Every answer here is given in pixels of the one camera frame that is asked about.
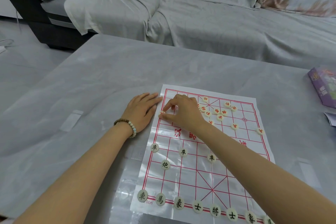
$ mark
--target forearm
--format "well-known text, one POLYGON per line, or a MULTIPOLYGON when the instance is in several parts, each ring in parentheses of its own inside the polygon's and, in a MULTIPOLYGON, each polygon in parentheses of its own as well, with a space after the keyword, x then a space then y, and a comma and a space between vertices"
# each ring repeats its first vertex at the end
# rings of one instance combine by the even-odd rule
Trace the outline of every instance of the forearm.
POLYGON ((107 171, 131 134, 127 123, 112 127, 14 224, 82 224, 107 171))
POLYGON ((276 224, 331 223, 336 206, 282 168, 204 123, 195 133, 276 224))

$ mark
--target purple box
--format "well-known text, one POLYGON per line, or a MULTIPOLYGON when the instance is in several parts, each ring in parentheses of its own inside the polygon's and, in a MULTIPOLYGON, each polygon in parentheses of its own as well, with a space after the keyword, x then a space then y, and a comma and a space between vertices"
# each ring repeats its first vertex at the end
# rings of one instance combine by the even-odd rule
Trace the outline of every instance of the purple box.
POLYGON ((322 104, 336 108, 336 72, 325 67, 314 67, 308 72, 322 104))

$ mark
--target left arm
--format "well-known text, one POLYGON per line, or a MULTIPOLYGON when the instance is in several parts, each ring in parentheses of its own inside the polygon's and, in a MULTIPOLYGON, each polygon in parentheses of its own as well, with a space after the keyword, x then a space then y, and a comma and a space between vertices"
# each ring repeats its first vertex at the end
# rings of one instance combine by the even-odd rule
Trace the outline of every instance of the left arm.
MULTIPOLYGON (((130 120, 137 132, 143 130, 162 100, 157 93, 134 97, 122 118, 130 120)), ((119 122, 67 169, 14 224, 82 224, 92 201, 122 145, 133 133, 119 122)))

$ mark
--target gray tablecloth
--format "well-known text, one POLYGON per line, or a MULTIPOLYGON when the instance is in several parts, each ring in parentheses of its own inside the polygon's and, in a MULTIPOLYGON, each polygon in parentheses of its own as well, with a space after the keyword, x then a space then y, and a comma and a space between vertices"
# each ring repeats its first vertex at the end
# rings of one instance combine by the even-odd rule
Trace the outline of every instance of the gray tablecloth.
MULTIPOLYGON (((159 92, 164 83, 256 98, 276 164, 336 202, 336 132, 323 114, 334 109, 320 103, 307 72, 96 35, 0 117, 0 213, 20 215, 134 95, 159 92), (82 117, 61 131, 74 110, 82 117)), ((129 211, 148 136, 149 127, 125 143, 86 223, 169 222, 129 211)))

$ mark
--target chinese chess board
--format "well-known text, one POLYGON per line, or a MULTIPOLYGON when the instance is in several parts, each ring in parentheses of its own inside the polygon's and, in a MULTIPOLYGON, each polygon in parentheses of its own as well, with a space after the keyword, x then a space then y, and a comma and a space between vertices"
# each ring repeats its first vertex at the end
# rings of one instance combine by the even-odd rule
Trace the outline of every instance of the chinese chess board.
MULTIPOLYGON (((211 112, 210 117, 201 112, 204 119, 213 121, 214 126, 232 137, 242 145, 250 148, 269 161, 274 162, 274 157, 267 141, 266 134, 259 135, 257 128, 263 128, 256 100, 241 96, 226 95, 206 90, 187 87, 163 85, 161 96, 163 101, 158 105, 147 148, 142 160, 137 186, 132 199, 131 210, 148 213, 156 216, 170 218, 188 223, 230 223, 226 218, 227 208, 234 208, 239 216, 237 223, 245 223, 244 214, 247 210, 257 215, 258 222, 263 222, 265 213, 242 187, 237 179, 219 161, 211 163, 207 156, 212 152, 195 135, 185 131, 172 122, 158 118, 164 105, 176 94, 185 94, 195 97, 200 107, 205 107, 211 112), (229 102, 237 107, 236 111, 224 107, 229 102), (217 120, 214 109, 226 110, 227 116, 222 121, 217 120), (234 130, 232 124, 238 124, 234 130), (158 152, 151 151, 151 144, 157 143, 158 152), (187 150, 187 157, 181 157, 181 148, 187 150), (163 160, 169 160, 170 168, 161 168, 163 160), (139 202, 137 193, 144 189, 148 192, 145 202, 139 202), (155 197, 158 193, 166 196, 166 203, 158 206, 155 197), (185 201, 184 208, 177 210, 173 207, 176 197, 185 201), (201 214, 192 210, 194 200, 202 201, 204 210, 201 214), (221 216, 214 218, 209 212, 209 206, 217 204, 221 208, 221 216)), ((178 111, 178 107, 167 113, 178 111)))

